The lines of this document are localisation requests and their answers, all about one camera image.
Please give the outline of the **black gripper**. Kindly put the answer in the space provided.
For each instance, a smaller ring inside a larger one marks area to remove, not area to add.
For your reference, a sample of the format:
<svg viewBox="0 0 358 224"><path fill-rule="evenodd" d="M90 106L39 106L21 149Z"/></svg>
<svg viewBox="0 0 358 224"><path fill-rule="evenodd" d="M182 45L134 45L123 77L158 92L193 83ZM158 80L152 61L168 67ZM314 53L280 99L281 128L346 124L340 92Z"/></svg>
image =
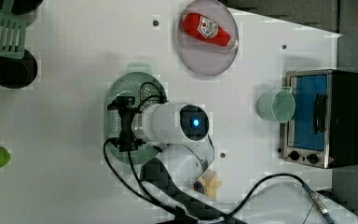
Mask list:
<svg viewBox="0 0 358 224"><path fill-rule="evenodd" d="M135 136L131 128L132 121L139 112L134 103L134 96L117 96L107 107L108 110L116 110L120 116L121 132L119 137L114 140L114 146L120 152L137 150L143 144L143 141Z"/></svg>

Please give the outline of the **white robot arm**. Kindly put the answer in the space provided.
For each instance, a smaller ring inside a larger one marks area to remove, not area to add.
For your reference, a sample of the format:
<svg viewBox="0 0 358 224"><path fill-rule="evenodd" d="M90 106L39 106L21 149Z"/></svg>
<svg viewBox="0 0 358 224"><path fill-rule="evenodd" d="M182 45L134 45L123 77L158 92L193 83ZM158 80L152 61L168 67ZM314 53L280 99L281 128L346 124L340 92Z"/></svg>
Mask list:
<svg viewBox="0 0 358 224"><path fill-rule="evenodd" d="M139 186L134 194L174 215L176 224L246 224L193 185L214 161L206 112L197 105L152 95L151 105L118 96L107 109L119 115L120 134L105 140L127 156Z"/></svg>

